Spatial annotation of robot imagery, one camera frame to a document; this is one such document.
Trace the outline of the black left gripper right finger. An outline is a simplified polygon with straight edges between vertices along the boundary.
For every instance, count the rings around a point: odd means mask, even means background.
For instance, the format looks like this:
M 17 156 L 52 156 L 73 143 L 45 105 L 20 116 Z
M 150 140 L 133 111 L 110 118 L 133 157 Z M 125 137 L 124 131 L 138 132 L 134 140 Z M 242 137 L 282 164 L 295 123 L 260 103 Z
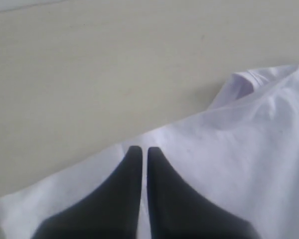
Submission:
M 147 195 L 153 239 L 258 239 L 252 224 L 188 185 L 158 147 L 148 149 Z

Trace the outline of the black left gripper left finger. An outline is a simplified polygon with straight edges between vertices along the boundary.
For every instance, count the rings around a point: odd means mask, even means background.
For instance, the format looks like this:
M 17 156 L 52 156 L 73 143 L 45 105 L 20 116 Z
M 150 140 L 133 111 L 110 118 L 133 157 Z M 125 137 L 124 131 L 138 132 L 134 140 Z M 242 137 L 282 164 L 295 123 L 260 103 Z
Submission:
M 46 219 L 35 239 L 135 239 L 142 192 L 143 152 L 131 146 L 91 194 Z

